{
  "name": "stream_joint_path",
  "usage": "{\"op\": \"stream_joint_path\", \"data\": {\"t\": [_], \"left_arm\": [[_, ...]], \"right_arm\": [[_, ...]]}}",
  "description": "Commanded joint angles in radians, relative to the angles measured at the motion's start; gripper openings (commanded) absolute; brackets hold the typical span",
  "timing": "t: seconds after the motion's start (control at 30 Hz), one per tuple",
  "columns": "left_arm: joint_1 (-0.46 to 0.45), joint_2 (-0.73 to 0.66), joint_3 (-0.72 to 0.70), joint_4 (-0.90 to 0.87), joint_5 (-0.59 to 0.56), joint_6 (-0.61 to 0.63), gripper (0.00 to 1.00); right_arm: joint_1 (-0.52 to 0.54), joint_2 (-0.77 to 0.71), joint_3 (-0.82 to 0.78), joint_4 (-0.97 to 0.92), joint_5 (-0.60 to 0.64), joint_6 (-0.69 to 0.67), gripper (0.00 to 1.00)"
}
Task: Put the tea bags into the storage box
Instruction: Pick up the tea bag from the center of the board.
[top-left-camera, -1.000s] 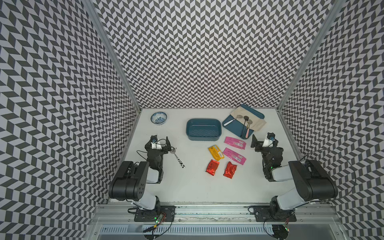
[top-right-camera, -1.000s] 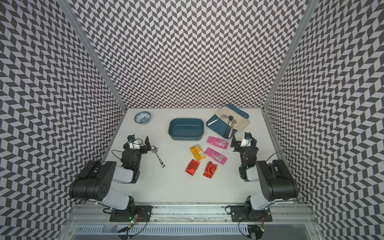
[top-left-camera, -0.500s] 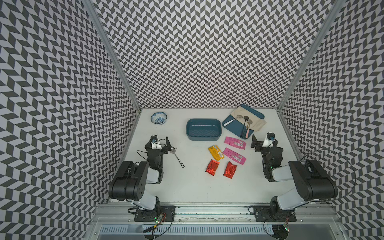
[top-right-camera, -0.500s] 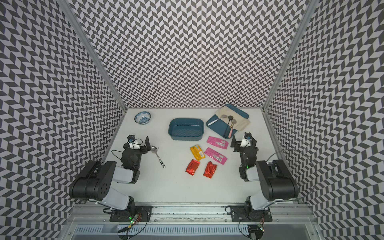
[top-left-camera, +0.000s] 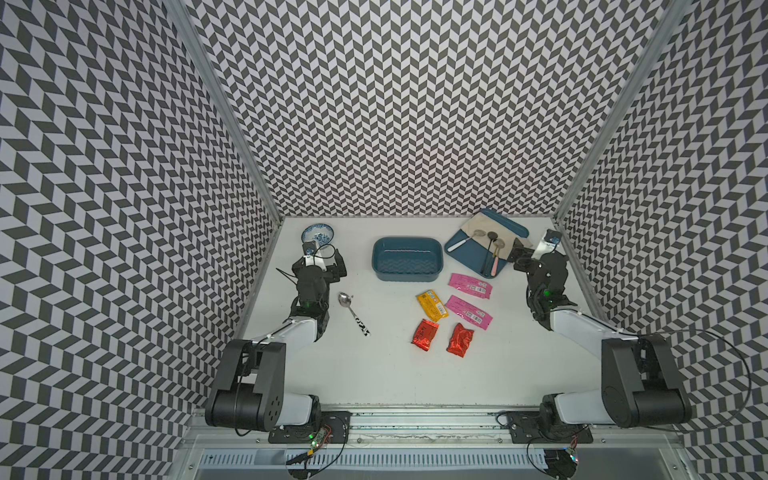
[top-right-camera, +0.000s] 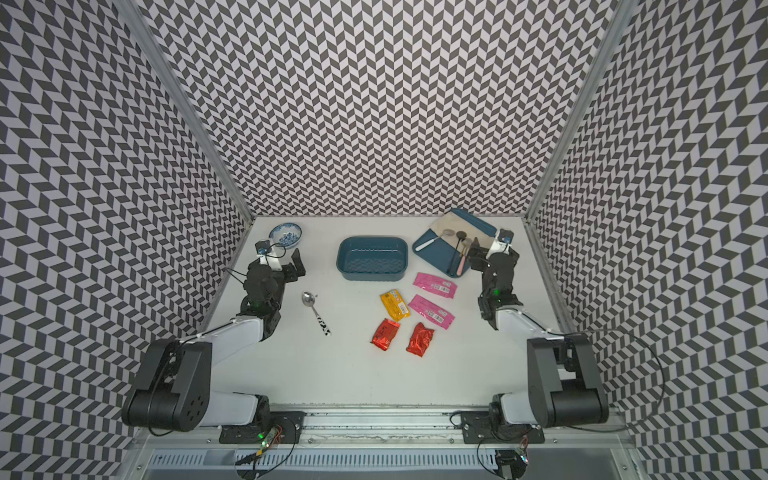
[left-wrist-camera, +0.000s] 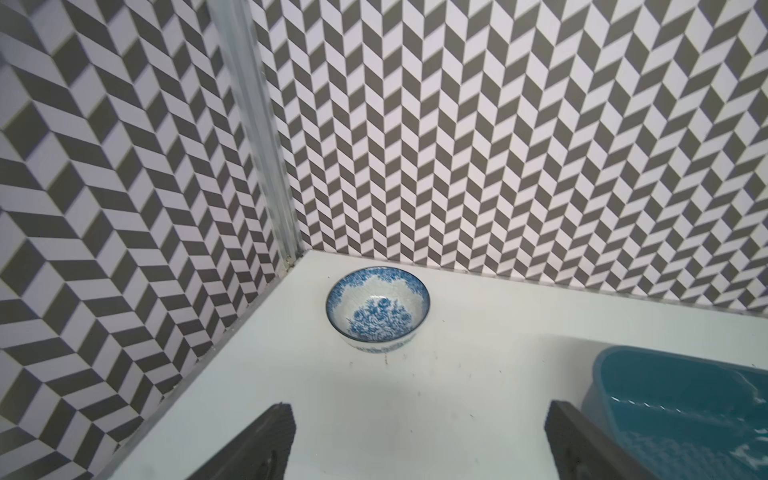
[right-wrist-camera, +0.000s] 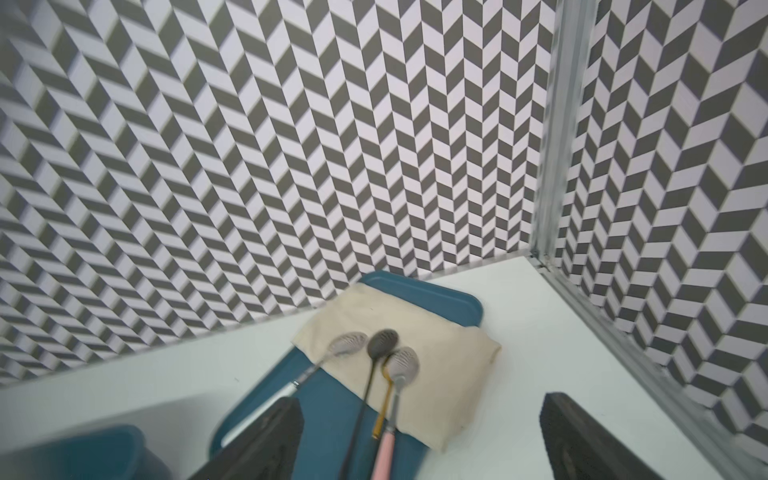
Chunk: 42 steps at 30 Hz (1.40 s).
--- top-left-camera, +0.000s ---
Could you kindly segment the pink tea bag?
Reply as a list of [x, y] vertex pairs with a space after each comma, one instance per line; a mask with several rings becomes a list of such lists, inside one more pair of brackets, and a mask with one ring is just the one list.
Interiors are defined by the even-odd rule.
[[487, 330], [493, 320], [489, 313], [456, 296], [451, 296], [445, 307], [465, 322], [482, 330]]
[[488, 282], [463, 274], [453, 273], [448, 285], [480, 299], [489, 299], [492, 295], [492, 286]]

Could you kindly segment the teal plastic storage box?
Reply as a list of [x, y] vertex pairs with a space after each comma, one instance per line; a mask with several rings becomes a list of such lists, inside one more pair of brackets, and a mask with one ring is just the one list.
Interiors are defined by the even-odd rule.
[[373, 245], [371, 266], [381, 281], [432, 282], [444, 268], [442, 245], [430, 237], [382, 237]]

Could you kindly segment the red tea bag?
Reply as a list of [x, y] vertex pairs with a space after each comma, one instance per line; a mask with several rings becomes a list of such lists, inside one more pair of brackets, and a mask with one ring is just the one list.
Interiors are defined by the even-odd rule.
[[422, 319], [412, 337], [412, 344], [423, 351], [429, 351], [439, 325], [431, 320]]
[[464, 358], [473, 340], [474, 331], [456, 324], [448, 342], [446, 351], [450, 354]]

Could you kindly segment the yellow tea bag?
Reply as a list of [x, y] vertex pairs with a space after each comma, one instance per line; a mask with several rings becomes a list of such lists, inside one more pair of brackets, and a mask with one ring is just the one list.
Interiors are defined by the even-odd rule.
[[426, 318], [432, 322], [439, 322], [450, 316], [447, 308], [432, 289], [417, 295], [416, 300], [424, 311]]

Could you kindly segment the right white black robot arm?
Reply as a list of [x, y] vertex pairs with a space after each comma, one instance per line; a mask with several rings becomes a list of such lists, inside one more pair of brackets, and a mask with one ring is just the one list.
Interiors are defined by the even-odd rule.
[[580, 311], [565, 293], [568, 258], [556, 250], [537, 253], [517, 241], [509, 260], [526, 275], [533, 320], [599, 361], [598, 389], [542, 398], [534, 425], [545, 440], [577, 436], [590, 425], [629, 429], [692, 419], [682, 375], [662, 335], [628, 333]]

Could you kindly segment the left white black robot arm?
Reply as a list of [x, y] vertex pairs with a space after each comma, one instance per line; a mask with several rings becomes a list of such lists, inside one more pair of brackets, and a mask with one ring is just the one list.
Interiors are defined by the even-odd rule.
[[235, 339], [224, 348], [205, 405], [205, 421], [239, 435], [290, 427], [320, 428], [317, 396], [285, 387], [290, 355], [318, 342], [330, 320], [330, 286], [347, 276], [333, 245], [303, 245], [291, 267], [296, 297], [279, 327], [256, 339]]

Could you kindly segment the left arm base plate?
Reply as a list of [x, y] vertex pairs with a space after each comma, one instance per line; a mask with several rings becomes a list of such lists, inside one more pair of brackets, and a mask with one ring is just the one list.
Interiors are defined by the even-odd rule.
[[316, 422], [275, 428], [268, 434], [268, 442], [270, 444], [309, 445], [312, 441], [311, 435], [315, 435], [322, 427], [328, 427], [330, 429], [329, 443], [341, 445], [348, 440], [351, 416], [352, 413], [345, 410], [322, 412]]

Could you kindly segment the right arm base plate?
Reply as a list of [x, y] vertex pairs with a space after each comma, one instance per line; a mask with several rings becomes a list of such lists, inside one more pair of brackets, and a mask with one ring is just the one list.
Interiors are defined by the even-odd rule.
[[502, 414], [503, 426], [510, 432], [513, 444], [591, 444], [594, 437], [586, 424], [573, 425], [532, 410], [507, 411]]

